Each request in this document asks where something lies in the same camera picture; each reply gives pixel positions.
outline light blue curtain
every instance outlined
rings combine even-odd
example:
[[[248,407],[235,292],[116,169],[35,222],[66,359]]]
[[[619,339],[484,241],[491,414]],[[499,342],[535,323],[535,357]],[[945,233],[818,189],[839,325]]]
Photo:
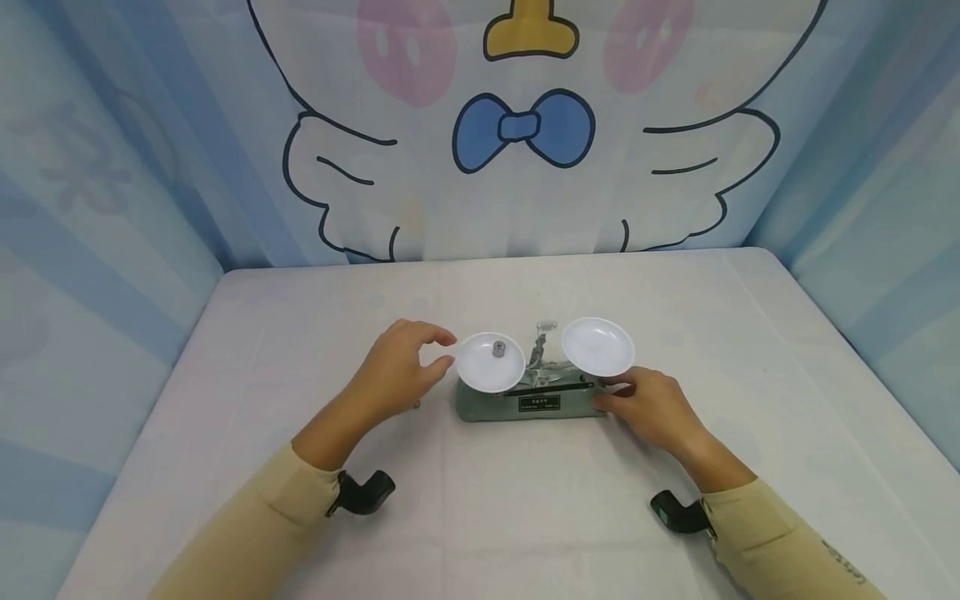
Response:
[[[56,594],[223,272],[184,217],[186,198],[132,146],[42,8],[0,0],[0,597],[10,600]]]
[[[960,468],[960,4],[900,3],[864,56],[748,243]]]

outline beige sleeve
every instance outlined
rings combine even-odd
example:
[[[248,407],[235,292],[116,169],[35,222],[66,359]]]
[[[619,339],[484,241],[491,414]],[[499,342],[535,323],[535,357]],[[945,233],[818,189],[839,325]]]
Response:
[[[150,598],[270,598],[326,529],[337,474],[284,446],[187,545]]]
[[[883,598],[763,481],[704,494],[717,560],[756,600]]]

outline white tablecloth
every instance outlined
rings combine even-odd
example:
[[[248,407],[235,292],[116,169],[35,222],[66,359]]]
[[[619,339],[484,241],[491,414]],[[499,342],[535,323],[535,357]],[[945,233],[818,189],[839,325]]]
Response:
[[[499,331],[527,352],[537,320],[586,315],[626,328],[637,362],[680,379],[891,598],[960,596],[960,476],[777,260],[737,249],[230,273],[60,599],[144,597],[396,318]],[[695,497],[672,459],[613,420],[460,422],[454,383],[357,448],[349,471],[382,468],[397,490],[374,516],[338,514],[283,597],[737,597],[704,537],[670,535],[647,506],[664,488]]]

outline scale label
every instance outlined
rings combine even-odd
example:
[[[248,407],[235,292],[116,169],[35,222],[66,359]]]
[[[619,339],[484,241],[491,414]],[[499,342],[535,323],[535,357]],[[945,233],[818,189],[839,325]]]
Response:
[[[559,411],[559,396],[526,396],[517,400],[517,407],[521,413],[538,413],[540,411]]]

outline blue bow tie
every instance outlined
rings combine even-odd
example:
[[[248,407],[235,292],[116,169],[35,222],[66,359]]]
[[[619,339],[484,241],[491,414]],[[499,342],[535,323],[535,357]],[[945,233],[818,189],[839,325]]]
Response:
[[[593,143],[596,119],[587,101],[567,89],[552,89],[526,112],[512,112],[490,93],[474,97],[453,127],[453,160],[464,173],[476,173],[513,142],[555,167],[569,169]]]

